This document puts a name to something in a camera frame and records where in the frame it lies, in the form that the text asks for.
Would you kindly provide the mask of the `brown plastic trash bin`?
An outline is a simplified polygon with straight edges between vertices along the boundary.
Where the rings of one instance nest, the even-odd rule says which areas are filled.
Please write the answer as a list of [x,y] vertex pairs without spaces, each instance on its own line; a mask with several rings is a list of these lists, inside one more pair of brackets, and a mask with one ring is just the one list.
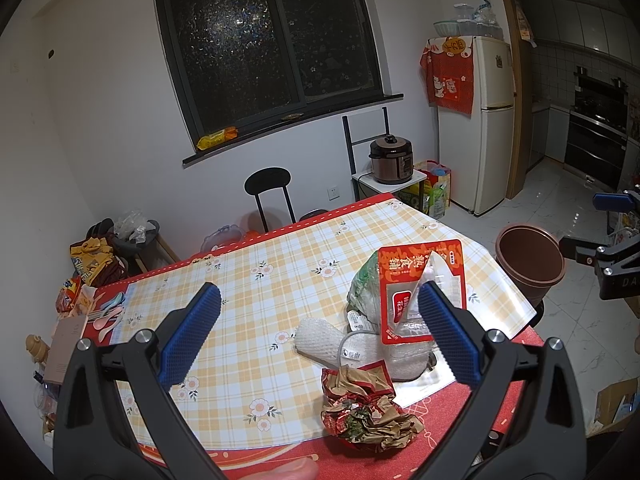
[[538,226],[508,224],[496,238],[495,251],[499,266],[534,308],[565,276],[558,241]]

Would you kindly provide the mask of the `white plastic bag with greens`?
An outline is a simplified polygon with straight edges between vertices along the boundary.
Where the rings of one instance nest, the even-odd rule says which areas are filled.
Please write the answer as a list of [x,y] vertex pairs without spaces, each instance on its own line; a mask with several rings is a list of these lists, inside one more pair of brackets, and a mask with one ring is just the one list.
[[347,293],[349,334],[341,342],[341,363],[360,367],[383,361],[394,382],[411,382],[431,372],[437,358],[431,341],[383,344],[378,253],[374,252],[352,279]]

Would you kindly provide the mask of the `red food pouch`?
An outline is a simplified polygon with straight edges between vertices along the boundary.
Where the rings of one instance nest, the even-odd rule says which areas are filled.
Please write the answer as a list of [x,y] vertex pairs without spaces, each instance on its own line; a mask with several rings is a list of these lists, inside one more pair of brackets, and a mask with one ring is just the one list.
[[433,336],[420,315],[420,287],[434,281],[452,305],[466,309],[460,240],[441,240],[378,250],[381,339],[383,344],[416,344]]

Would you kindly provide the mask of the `red gold wrapper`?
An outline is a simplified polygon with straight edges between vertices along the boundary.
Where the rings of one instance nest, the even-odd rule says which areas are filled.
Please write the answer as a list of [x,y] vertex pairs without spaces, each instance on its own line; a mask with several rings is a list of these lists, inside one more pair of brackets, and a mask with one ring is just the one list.
[[395,388],[383,360],[360,367],[324,368],[320,420],[326,432],[351,446],[383,453],[406,448],[423,422],[395,402]]

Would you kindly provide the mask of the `white foam net sleeve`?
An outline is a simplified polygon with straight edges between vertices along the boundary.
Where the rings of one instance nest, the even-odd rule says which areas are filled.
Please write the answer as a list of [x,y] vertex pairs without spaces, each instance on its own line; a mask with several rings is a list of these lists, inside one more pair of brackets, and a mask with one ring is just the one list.
[[366,330],[342,333],[322,318],[303,318],[296,330],[296,351],[337,370],[360,367],[383,359],[378,334]]

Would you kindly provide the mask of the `black built-in oven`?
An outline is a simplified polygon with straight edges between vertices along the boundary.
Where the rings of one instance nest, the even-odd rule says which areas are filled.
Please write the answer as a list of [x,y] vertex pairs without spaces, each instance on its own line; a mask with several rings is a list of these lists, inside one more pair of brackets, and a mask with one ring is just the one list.
[[570,108],[564,164],[615,191],[627,151],[628,91],[622,78],[593,77],[575,70],[575,102]]

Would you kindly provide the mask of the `yellow plaid tablecloth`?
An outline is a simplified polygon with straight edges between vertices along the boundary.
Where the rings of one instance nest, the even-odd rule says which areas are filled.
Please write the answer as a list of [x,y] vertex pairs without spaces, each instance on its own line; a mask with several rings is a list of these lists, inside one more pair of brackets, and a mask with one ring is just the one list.
[[102,344],[153,328],[211,282],[219,318],[186,379],[171,389],[207,451],[224,455],[320,437],[321,368],[295,349],[304,318],[346,324],[349,285],[383,246],[453,240],[457,232],[393,198],[377,197],[238,247],[102,290],[124,295],[122,317],[87,335]]

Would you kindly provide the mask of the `black stool with plastic bag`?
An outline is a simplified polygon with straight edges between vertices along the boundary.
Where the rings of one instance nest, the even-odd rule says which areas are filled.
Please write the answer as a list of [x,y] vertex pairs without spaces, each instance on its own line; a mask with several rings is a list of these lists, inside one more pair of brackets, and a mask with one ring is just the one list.
[[88,229],[87,238],[105,238],[130,276],[177,263],[180,258],[160,234],[160,222],[132,210],[116,221],[105,218]]

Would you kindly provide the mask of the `clear plastic container with lid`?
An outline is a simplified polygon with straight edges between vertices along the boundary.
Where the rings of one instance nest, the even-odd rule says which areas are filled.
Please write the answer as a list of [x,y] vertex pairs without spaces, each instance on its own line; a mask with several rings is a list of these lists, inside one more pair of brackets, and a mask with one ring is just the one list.
[[201,252],[211,252],[212,250],[240,242],[244,235],[244,231],[236,224],[227,224],[204,238]]

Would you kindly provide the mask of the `yellow snack bags pile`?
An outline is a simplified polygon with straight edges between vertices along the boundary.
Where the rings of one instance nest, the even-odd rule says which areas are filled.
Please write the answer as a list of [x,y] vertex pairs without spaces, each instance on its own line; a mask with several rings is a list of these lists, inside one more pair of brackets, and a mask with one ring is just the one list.
[[81,281],[100,288],[122,280],[126,268],[105,237],[90,237],[70,246],[70,260]]

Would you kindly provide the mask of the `white refrigerator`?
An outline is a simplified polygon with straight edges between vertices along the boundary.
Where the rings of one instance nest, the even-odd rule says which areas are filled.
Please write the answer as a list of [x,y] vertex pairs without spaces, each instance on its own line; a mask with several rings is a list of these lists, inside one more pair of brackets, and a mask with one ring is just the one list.
[[450,200],[474,216],[506,198],[514,130],[510,46],[473,37],[474,100],[471,115],[434,105],[438,161],[451,170]]

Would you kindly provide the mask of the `colourful shopping bag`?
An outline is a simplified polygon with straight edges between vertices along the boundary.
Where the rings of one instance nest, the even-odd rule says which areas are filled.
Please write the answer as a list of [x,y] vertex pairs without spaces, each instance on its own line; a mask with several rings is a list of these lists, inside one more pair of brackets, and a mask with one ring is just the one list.
[[417,162],[416,170],[426,175],[423,198],[419,197],[420,183],[408,188],[409,204],[434,219],[442,218],[450,205],[451,170],[434,160]]

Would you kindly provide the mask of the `black rack with white shelf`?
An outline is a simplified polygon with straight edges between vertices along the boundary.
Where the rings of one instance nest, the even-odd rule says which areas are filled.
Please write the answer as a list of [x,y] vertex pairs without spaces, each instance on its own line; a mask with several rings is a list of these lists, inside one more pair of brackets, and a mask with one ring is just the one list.
[[356,202],[378,194],[402,194],[416,185],[418,195],[409,204],[422,210],[427,175],[414,166],[411,142],[390,131],[388,108],[344,115],[342,126]]

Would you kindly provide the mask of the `red cloth on refrigerator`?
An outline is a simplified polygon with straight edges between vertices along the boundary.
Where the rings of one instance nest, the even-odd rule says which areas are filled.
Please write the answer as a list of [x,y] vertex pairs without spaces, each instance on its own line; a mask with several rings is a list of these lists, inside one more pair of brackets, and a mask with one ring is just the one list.
[[473,37],[427,40],[420,59],[428,102],[471,115],[474,100]]

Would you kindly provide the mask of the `yellow snack bag on sill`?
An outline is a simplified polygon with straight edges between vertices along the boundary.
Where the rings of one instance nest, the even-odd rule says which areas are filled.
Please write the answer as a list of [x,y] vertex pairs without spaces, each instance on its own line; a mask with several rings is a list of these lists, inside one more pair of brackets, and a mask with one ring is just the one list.
[[235,127],[223,128],[199,138],[196,148],[202,152],[211,150],[212,148],[216,148],[216,146],[234,140],[238,134],[239,131]]

